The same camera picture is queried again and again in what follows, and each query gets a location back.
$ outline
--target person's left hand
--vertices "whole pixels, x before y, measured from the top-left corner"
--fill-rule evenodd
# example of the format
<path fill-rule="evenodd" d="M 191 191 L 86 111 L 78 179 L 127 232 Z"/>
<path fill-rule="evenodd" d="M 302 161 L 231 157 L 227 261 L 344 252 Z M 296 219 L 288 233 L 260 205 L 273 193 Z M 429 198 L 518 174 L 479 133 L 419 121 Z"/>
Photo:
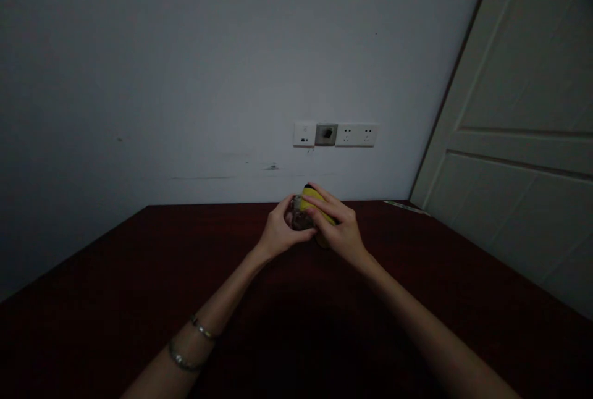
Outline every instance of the person's left hand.
<path fill-rule="evenodd" d="M 293 197 L 294 195 L 289 195 L 283 199 L 278 206 L 268 214 L 266 227 L 264 228 L 264 232 L 261 234 L 259 243 L 254 251 L 263 253 L 265 256 L 272 259 L 288 250 L 292 245 L 312 239 L 313 235 L 317 233 L 317 230 L 315 229 L 295 231 L 287 225 L 284 220 L 284 214 Z"/>

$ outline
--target forearm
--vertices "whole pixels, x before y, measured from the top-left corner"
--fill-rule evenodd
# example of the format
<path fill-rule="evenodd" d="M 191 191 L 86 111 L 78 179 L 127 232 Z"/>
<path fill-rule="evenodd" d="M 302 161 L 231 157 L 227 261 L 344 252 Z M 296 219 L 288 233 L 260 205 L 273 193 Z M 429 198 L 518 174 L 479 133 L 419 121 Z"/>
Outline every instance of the forearm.
<path fill-rule="evenodd" d="M 357 269 L 455 398 L 517 398 L 511 387 L 369 254 Z"/>
<path fill-rule="evenodd" d="M 265 253 L 255 251 L 247 254 L 233 274 L 196 313 L 199 323 L 213 335 L 222 333 L 249 284 L 267 263 L 263 257 Z M 203 364 L 214 348 L 214 342 L 208 340 L 189 321 L 173 338 L 173 342 L 175 351 L 192 364 Z M 172 361 L 167 346 L 150 362 L 123 397 L 185 398 L 198 374 L 199 371 L 180 369 Z"/>

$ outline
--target person's right hand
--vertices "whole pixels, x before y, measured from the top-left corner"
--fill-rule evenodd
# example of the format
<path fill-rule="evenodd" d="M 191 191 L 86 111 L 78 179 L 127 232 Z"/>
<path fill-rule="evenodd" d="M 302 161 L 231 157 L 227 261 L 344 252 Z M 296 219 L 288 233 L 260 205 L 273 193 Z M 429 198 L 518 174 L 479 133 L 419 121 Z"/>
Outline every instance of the person's right hand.
<path fill-rule="evenodd" d="M 303 195 L 303 198 L 327 215 L 337 219 L 340 223 L 333 226 L 315 208 L 307 208 L 307 214 L 313 218 L 317 228 L 323 233 L 332 249 L 351 265 L 359 267 L 365 262 L 369 253 L 363 245 L 363 239 L 360 237 L 358 224 L 356 223 L 356 212 L 344 205 L 323 187 L 311 182 L 309 184 L 326 200 L 323 201 L 306 195 Z"/>

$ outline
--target door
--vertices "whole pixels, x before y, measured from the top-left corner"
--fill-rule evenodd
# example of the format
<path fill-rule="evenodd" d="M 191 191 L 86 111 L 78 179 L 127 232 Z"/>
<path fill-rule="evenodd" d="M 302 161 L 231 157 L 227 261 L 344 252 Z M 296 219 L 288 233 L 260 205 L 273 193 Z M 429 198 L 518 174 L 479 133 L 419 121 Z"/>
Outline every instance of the door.
<path fill-rule="evenodd" d="M 411 200 L 593 318 L 593 0 L 482 0 Z"/>

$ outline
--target finger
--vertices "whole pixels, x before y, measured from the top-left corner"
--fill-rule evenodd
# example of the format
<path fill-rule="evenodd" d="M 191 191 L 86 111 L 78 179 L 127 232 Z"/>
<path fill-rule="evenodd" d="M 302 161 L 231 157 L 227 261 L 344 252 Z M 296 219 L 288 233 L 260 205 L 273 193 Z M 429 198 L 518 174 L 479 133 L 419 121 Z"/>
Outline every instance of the finger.
<path fill-rule="evenodd" d="M 294 194 L 288 195 L 285 199 L 283 199 L 280 203 L 278 203 L 278 206 L 276 206 L 274 208 L 274 211 L 275 212 L 280 212 L 282 215 L 284 215 L 284 213 L 288 209 L 288 206 L 290 204 L 290 200 L 292 200 L 293 197 L 294 197 Z"/>
<path fill-rule="evenodd" d="M 310 228 L 303 231 L 294 231 L 293 237 L 295 239 L 295 243 L 308 242 L 316 233 L 317 230 L 315 228 Z"/>
<path fill-rule="evenodd" d="M 313 219 L 315 225 L 323 233 L 323 235 L 327 236 L 327 233 L 331 232 L 333 226 L 329 221 L 326 220 L 321 212 L 315 208 L 307 208 L 306 212 L 309 214 L 309 217 Z"/>
<path fill-rule="evenodd" d="M 315 197 L 310 197 L 308 195 L 303 195 L 303 200 L 308 201 L 313 206 L 317 206 L 330 217 L 337 218 L 339 221 L 343 221 L 343 218 L 341 218 L 343 217 L 343 215 L 340 212 L 340 208 L 338 208 L 336 205 L 329 204 L 327 201 L 323 201 Z"/>
<path fill-rule="evenodd" d="M 319 192 L 319 194 L 325 198 L 327 201 L 329 202 L 333 202 L 333 203 L 341 203 L 341 201 L 339 199 L 337 199 L 336 197 L 334 197 L 333 195 L 331 195 L 328 191 L 326 191 L 325 189 L 323 189 L 323 187 L 319 186 L 317 183 L 312 183 L 309 182 L 309 184 L 311 186 L 313 186 L 313 188 Z"/>

